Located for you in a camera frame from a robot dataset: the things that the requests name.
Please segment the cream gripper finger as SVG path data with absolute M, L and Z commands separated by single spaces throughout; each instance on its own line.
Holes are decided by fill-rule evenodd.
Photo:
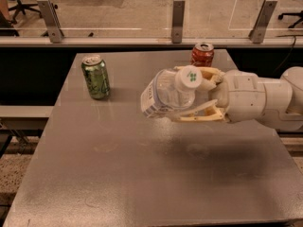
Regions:
M 225 110 L 218 107 L 217 103 L 217 99 L 212 99 L 192 109 L 171 113 L 169 119 L 173 122 L 224 121 Z
M 223 81 L 224 72 L 213 67 L 176 66 L 175 87 L 179 91 L 210 91 Z

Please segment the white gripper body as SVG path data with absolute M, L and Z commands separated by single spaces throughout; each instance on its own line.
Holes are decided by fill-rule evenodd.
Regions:
M 210 98 L 217 99 L 217 107 L 224 109 L 230 122 L 261 116 L 266 103 L 265 88 L 259 77 L 238 70 L 226 72 L 223 81 L 210 91 Z

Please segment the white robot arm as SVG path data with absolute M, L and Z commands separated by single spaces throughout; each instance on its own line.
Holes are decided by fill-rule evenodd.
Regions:
M 237 123 L 257 120 L 281 131 L 297 131 L 303 126 L 303 68 L 290 67 L 278 79 L 254 73 L 213 67 L 200 69 L 202 92 L 208 101 L 169 115 L 175 122 Z

